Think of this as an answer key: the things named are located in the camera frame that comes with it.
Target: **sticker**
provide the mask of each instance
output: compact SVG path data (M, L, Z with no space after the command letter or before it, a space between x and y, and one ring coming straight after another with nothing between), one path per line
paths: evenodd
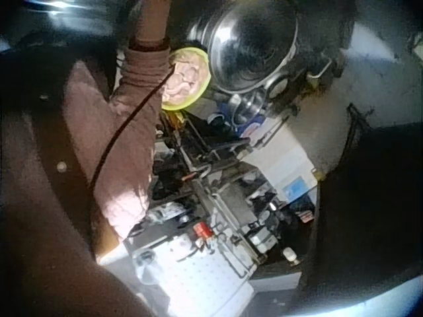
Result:
M306 183L302 177L296 178L290 185L286 186L284 189L284 194L288 199L288 203L293 202L297 198L300 198L302 195L309 191Z

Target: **metal bowl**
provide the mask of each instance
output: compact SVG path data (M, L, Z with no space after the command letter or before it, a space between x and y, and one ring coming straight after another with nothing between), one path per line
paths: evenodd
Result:
M249 123L265 105L266 91L263 88L254 89L241 95L234 94L228 102L232 124L239 127Z
M263 85L285 65L296 36L295 11L287 1L235 1L210 36L214 84L231 94Z

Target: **white panel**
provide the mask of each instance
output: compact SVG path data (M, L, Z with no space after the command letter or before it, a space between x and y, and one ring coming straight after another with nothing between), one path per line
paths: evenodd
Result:
M171 298L169 315L217 316L216 312L223 307L238 312L249 303L252 296L252 287L247 283L249 272L239 277L217 250L214 254L204 257L196 254L181 262L169 256L167 243L156 247L154 252L163 269L159 285Z

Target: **yellow dish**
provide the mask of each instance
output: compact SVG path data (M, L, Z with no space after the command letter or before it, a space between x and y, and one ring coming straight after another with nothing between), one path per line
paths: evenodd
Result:
M209 66L209 57L207 53L205 51L200 50L199 48L181 48L180 50L173 52L170 58L183 52L194 52L198 54L204 59L207 66ZM209 70L207 78L204 80L204 82L202 83L202 86L200 87L199 91L196 94L193 94L192 96L188 96L186 100L181 104L173 104L172 102L164 102L161 105L162 109L167 111L178 111L190 106L195 101L197 101L199 97L201 97L201 95L203 95L204 91L206 91L207 86L210 83L211 78L212 76L210 75L210 70Z

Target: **black cable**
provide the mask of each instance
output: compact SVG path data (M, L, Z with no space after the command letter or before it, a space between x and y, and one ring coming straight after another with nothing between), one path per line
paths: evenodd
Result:
M89 215L89 223L91 223L91 207L93 206L94 198L94 189L97 183L98 178L100 177L101 170L106 163L107 156L110 154L113 146L115 145L118 138L121 136L122 132L126 129L126 127L131 123L131 121L135 118L135 116L141 111L141 109L145 106L145 104L150 100L150 98L156 94L160 88L167 82L170 76L174 73L174 67L172 68L171 72L158 84L135 108L135 110L126 118L126 120L122 123L122 125L116 130L110 141L108 142L106 148L104 149L103 153L101 154L100 160L95 168L93 178L89 184L89 201L88 201L88 215ZM91 248L93 247L93 230L92 226L90 225L90 240L91 240Z

